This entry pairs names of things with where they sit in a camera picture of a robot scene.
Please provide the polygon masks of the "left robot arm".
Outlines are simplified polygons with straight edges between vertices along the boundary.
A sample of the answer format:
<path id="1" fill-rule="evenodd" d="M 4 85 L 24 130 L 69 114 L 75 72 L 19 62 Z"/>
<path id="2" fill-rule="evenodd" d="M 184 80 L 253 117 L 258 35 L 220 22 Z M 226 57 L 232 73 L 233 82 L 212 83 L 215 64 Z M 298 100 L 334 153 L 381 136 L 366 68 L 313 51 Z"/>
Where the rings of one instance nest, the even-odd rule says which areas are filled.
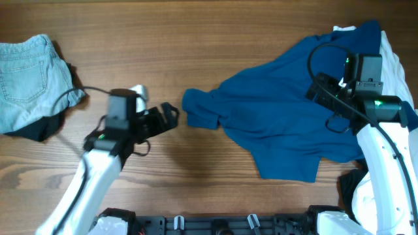
<path id="1" fill-rule="evenodd" d="M 80 164 L 64 196 L 37 234 L 87 234 L 103 198 L 137 144 L 178 126 L 179 110 L 168 102 L 147 107 L 147 90 L 107 91 L 107 113 L 84 139 Z"/>

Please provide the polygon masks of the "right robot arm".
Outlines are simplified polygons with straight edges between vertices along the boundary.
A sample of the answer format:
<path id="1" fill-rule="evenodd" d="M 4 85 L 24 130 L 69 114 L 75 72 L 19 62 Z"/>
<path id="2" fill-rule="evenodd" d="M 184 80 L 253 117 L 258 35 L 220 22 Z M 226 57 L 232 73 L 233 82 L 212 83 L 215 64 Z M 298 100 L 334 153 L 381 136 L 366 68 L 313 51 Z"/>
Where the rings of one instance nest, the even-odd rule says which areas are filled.
<path id="1" fill-rule="evenodd" d="M 344 86 L 311 73 L 309 99 L 350 120 L 364 153 L 376 205 L 377 234 L 417 233 L 417 180 L 399 97 L 383 95 L 382 57 L 348 54 Z"/>

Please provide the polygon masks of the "blue t-shirt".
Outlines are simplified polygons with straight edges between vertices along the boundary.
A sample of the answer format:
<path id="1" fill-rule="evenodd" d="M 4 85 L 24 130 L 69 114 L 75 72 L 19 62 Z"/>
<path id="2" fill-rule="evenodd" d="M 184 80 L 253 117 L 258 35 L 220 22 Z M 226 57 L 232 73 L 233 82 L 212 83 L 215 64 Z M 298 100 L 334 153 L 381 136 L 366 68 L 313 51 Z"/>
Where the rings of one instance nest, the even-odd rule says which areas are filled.
<path id="1" fill-rule="evenodd" d="M 306 37 L 277 59 L 245 69 L 209 92 L 188 89 L 182 99 L 192 127 L 217 129 L 248 150 L 264 179 L 314 182 L 319 162 L 362 159 L 348 120 L 306 98 L 311 72 L 344 76 L 344 49 L 383 58 L 383 93 L 396 95 L 417 118 L 404 69 L 376 21 L 335 27 Z"/>

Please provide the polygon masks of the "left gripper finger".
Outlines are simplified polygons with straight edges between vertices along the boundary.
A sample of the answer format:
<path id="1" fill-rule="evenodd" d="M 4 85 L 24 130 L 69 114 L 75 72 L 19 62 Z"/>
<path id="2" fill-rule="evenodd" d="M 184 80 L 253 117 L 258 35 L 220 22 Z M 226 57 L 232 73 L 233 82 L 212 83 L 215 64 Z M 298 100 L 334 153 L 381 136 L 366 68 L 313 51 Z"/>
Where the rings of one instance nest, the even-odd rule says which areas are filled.
<path id="1" fill-rule="evenodd" d="M 148 109 L 148 113 L 146 114 L 146 121 L 150 123 L 163 123 L 164 118 L 159 109 L 157 107 L 153 107 Z"/>
<path id="2" fill-rule="evenodd" d="M 166 119 L 165 129 L 171 130 L 178 126 L 178 119 L 180 116 L 179 110 L 168 102 L 161 104 L 163 114 Z"/>

